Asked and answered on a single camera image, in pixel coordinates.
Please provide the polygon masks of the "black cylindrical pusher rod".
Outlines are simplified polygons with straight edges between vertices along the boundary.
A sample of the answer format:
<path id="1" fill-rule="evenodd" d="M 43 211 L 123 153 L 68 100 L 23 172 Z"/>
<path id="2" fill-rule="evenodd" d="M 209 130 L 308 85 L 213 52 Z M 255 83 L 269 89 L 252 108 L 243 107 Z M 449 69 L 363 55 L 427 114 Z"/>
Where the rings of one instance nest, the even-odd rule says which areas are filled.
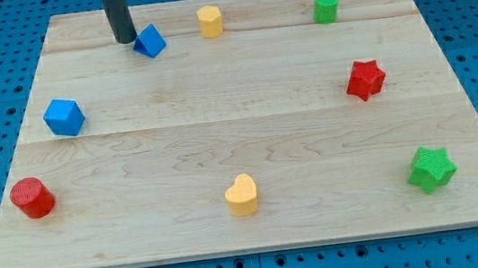
<path id="1" fill-rule="evenodd" d="M 119 44 L 128 44 L 136 39 L 136 29 L 126 0 L 101 0 L 114 38 Z"/>

